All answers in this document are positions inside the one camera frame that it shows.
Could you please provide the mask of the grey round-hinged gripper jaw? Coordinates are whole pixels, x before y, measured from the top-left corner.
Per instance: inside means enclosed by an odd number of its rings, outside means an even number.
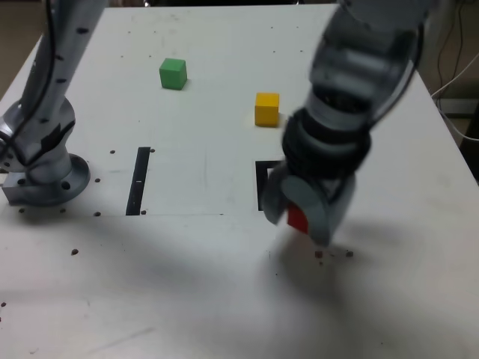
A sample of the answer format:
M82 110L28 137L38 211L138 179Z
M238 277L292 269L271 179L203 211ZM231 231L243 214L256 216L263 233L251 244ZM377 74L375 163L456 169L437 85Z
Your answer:
M281 183L285 197L305 215L309 237L321 247L330 246L355 189L355 175L345 179L313 179L309 182L297 176L288 176Z

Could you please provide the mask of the grey narrow gripper jaw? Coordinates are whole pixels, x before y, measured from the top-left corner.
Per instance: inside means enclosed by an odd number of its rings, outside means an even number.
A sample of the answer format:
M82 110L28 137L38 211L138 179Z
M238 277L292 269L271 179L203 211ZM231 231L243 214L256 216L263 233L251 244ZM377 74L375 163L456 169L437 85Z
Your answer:
M277 224L288 205L288 199L285 197L281 184L289 175L287 166L277 166L272 169L261 196L261 205L266 219Z

